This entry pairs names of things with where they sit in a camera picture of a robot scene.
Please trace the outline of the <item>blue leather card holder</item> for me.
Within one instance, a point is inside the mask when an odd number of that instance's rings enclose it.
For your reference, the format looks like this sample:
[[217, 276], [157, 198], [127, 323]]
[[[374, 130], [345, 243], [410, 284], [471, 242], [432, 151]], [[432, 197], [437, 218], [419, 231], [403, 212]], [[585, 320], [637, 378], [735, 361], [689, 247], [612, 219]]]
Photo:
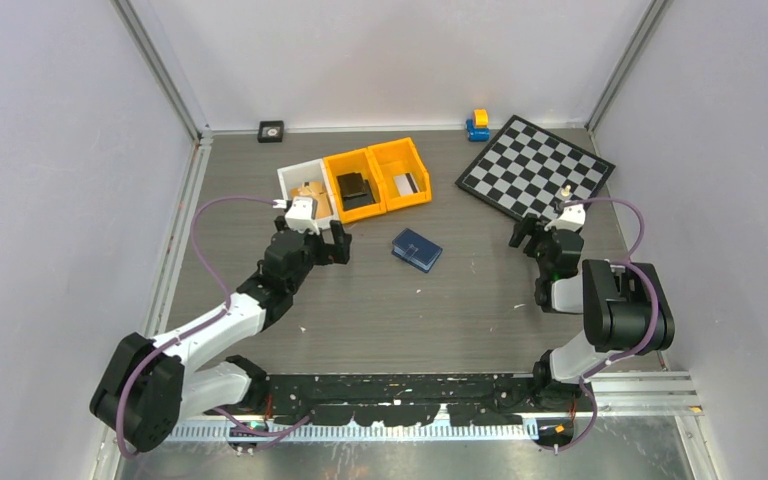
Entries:
[[405, 228], [392, 241], [391, 253], [418, 270], [429, 273], [439, 260], [443, 248], [410, 228]]

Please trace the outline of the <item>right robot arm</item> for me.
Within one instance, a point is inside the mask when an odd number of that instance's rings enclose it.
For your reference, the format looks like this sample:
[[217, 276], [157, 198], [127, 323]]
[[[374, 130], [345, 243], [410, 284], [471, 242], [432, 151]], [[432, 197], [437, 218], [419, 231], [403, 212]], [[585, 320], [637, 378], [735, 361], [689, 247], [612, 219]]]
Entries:
[[674, 318], [653, 265], [584, 259], [578, 230], [533, 214], [515, 224], [509, 245], [537, 264], [536, 305], [583, 323], [572, 340], [534, 364], [530, 392], [540, 408], [556, 410], [580, 396], [590, 377], [621, 359], [672, 345]]

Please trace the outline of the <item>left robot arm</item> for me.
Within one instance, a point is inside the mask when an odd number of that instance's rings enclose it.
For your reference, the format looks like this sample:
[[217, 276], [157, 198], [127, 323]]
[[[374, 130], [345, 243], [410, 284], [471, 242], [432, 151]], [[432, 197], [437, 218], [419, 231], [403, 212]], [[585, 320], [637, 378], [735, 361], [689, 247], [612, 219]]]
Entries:
[[253, 414], [265, 406], [270, 382], [261, 367], [240, 355], [206, 363], [280, 320], [314, 267], [349, 262], [352, 242], [338, 220], [329, 223], [332, 242], [286, 215], [275, 224], [255, 272], [219, 306], [155, 338], [131, 333], [118, 343], [89, 411], [126, 453], [153, 450], [179, 421], [217, 407]]

